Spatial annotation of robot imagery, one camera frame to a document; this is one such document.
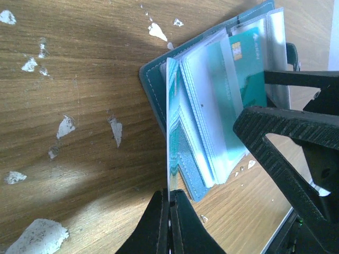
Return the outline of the teal card holder wallet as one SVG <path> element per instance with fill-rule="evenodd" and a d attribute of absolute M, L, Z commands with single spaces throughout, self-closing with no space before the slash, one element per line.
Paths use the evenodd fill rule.
<path fill-rule="evenodd" d="M 207 47 L 219 41 L 223 34 L 230 37 L 240 28 L 252 27 L 260 31 L 264 71 L 300 69 L 295 46 L 286 42 L 283 9 L 276 8 L 274 1 L 264 1 L 145 64 L 139 71 L 141 84 L 166 136 L 166 60 L 173 58 L 179 62 L 182 164 L 178 176 L 183 178 L 196 202 L 202 200 L 214 185 L 225 183 L 235 166 L 248 154 L 246 149 L 237 160 L 227 157 Z M 266 84 L 265 80 L 264 85 L 266 106 L 291 107 L 288 86 Z"/>

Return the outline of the teal VIP chip card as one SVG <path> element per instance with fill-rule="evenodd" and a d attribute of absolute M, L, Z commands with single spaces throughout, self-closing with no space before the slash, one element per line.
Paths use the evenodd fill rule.
<path fill-rule="evenodd" d="M 233 132 L 237 117 L 245 107 L 267 105 L 260 31 L 252 27 L 230 37 L 223 34 L 207 50 L 227 157 L 237 160 L 246 153 Z"/>

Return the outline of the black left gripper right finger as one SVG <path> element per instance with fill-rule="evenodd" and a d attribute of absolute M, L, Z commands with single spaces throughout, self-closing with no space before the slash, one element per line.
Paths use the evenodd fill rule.
<path fill-rule="evenodd" d="M 204 228 L 183 190 L 171 191 L 169 209 L 171 253 L 225 253 Z"/>

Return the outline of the teal striped card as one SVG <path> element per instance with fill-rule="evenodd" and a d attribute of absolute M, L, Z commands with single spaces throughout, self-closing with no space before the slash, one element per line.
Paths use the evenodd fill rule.
<path fill-rule="evenodd" d="M 179 62 L 173 58 L 166 60 L 166 161 L 168 199 L 171 192 L 178 189 L 177 178 L 182 164 L 181 158 L 181 100 L 182 81 Z"/>

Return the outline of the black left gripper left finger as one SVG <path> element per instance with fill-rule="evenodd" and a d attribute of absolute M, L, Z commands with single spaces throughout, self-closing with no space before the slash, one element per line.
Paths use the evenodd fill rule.
<path fill-rule="evenodd" d="M 167 194 L 166 189 L 153 194 L 135 230 L 117 253 L 168 253 Z"/>

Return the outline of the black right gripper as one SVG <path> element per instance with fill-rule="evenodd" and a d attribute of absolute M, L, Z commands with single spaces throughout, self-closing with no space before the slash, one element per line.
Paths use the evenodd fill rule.
<path fill-rule="evenodd" d="M 328 86 L 306 111 L 248 107 L 233 130 L 272 177 L 329 253 L 338 253 L 338 71 L 264 71 L 266 84 Z M 321 197 L 274 147 L 266 135 L 280 134 L 301 145 Z"/>

